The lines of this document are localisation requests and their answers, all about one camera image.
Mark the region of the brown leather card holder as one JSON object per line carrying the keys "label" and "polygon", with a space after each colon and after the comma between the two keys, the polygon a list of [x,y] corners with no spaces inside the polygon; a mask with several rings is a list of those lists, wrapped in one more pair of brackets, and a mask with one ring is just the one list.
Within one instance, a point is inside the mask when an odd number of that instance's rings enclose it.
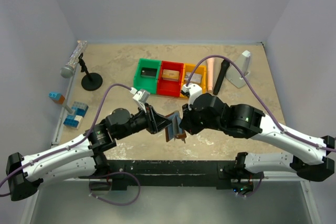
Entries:
{"label": "brown leather card holder", "polygon": [[186,132],[180,127],[182,121],[180,112],[174,111],[165,117],[171,121],[171,124],[165,128],[166,142],[169,142],[170,140],[181,140],[183,143],[186,143]]}

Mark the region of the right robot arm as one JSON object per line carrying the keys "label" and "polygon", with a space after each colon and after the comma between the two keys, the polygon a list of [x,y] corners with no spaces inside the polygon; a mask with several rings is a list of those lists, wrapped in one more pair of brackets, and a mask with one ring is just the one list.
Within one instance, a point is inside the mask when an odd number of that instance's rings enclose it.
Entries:
{"label": "right robot arm", "polygon": [[204,129],[218,130],[233,138],[261,141],[281,149],[280,153],[238,153],[228,172],[240,178],[263,172],[291,172],[322,182],[334,174],[335,162],[328,158],[335,141],[330,136],[312,137],[286,126],[277,126],[263,111],[247,105],[227,105],[205,93],[182,106],[180,127],[191,135]]}

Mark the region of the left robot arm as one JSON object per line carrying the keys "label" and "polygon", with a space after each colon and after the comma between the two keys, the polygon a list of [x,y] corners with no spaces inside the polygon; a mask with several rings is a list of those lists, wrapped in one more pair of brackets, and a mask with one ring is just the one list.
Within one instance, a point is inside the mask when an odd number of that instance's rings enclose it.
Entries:
{"label": "left robot arm", "polygon": [[10,199],[26,199],[57,180],[103,178],[109,171],[104,152],[116,147],[117,140],[142,130],[156,134],[171,123],[171,119],[156,113],[148,104],[137,114],[118,108],[99,124],[65,144],[26,156],[13,153],[7,160],[5,178]]}

